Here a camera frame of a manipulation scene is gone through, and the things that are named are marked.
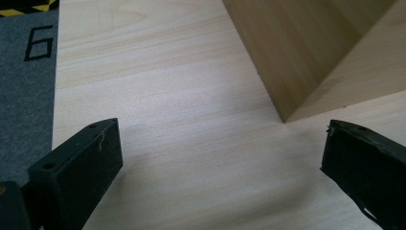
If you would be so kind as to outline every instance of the wood grain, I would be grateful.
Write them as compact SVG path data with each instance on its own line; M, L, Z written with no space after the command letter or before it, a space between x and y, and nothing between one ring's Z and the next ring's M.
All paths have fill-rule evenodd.
M121 129L84 229L379 229L319 171L326 130L406 145L406 92L284 125L220 1L61 1L59 22L54 147Z
M224 0L283 121L393 2Z

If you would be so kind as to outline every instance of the wooden block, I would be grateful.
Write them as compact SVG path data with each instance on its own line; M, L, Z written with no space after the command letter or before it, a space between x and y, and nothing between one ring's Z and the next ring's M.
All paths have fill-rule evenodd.
M223 0L284 122L406 89L405 0Z

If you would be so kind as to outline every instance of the yellow and black tape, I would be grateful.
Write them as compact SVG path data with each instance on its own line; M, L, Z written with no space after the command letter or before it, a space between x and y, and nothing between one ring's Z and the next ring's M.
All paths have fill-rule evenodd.
M57 8L59 8L59 0L50 0L47 4L37 6L0 10L0 17L17 16L33 12L48 12Z

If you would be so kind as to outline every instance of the gray carpet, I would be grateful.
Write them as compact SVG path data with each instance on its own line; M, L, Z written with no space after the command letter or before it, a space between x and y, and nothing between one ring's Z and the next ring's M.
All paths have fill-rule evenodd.
M58 11L0 18L0 181L51 150Z

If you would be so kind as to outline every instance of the screw hole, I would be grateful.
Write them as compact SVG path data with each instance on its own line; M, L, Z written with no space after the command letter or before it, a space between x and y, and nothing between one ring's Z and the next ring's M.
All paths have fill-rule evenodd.
M42 168L44 168L44 170L51 170L56 166L55 163L51 162L51 163L46 163L45 165L42 166Z

